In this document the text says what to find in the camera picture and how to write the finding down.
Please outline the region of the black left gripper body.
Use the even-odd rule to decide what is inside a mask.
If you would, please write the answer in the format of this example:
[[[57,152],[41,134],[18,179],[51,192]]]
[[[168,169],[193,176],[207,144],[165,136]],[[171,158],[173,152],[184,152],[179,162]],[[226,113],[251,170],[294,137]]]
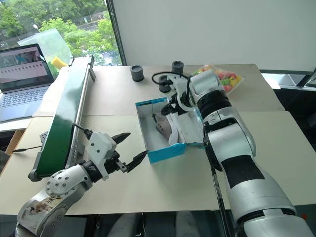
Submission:
[[[104,163],[105,170],[108,174],[112,174],[116,171],[122,171],[123,173],[128,171],[128,168],[124,162],[121,162],[119,160],[119,153],[117,151],[114,151],[112,156],[107,159]]]

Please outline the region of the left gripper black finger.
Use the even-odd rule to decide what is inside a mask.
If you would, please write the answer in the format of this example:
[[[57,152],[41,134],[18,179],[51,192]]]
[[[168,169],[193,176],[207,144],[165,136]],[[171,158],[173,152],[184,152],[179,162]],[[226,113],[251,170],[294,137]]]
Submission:
[[[134,168],[136,168],[145,158],[148,151],[143,151],[136,155],[133,160],[126,165],[126,172],[131,172]]]
[[[124,132],[124,133],[120,133],[120,134],[114,135],[111,138],[116,144],[119,144],[122,141],[124,141],[129,135],[131,135],[131,133]]]

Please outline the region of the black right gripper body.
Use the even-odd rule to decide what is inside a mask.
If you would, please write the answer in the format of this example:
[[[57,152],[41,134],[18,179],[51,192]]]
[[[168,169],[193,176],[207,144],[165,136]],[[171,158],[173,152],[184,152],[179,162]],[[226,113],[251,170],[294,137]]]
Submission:
[[[184,110],[181,107],[181,105],[184,105],[186,107],[190,106],[187,94],[185,92],[182,93],[180,97],[180,103],[178,102],[177,98],[178,98],[178,93],[175,93],[174,95],[171,96],[171,101],[169,102],[171,105],[171,111],[172,112],[186,112],[187,110]]]

